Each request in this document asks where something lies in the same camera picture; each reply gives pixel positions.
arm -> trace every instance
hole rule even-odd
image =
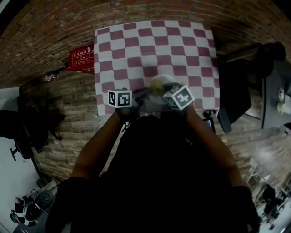
[[[122,121],[115,112],[80,152],[70,177],[91,180],[99,176],[121,131]]]
[[[221,139],[197,115],[193,105],[188,107],[187,122],[199,137],[202,145],[209,153],[215,164],[230,180],[231,185],[245,186],[236,161]]]

red and white checkered cloth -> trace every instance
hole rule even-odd
[[[219,77],[213,34],[201,23],[144,21],[95,31],[98,114],[114,112],[107,91],[134,91],[157,74],[189,86],[195,109],[219,109]],[[145,101],[143,111],[151,111]]]

yellow object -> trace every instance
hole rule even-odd
[[[277,103],[277,110],[281,115],[283,115],[284,112],[287,113],[287,108],[286,108],[286,105],[284,103]]]
[[[157,79],[151,80],[150,89],[153,96],[160,96],[164,93],[163,84]]]

desk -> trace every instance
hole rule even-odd
[[[107,91],[148,87],[168,74],[187,84],[195,109],[219,109],[220,89],[213,34],[201,23],[144,21],[95,31],[95,86],[98,115],[112,114]],[[145,99],[143,112],[159,111]]]
[[[279,127],[291,122],[291,114],[281,115],[277,111],[278,89],[287,91],[291,85],[291,65],[287,61],[274,60],[272,73],[262,80],[261,127]]]

red sign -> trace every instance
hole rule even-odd
[[[70,51],[66,70],[94,74],[94,45]]]

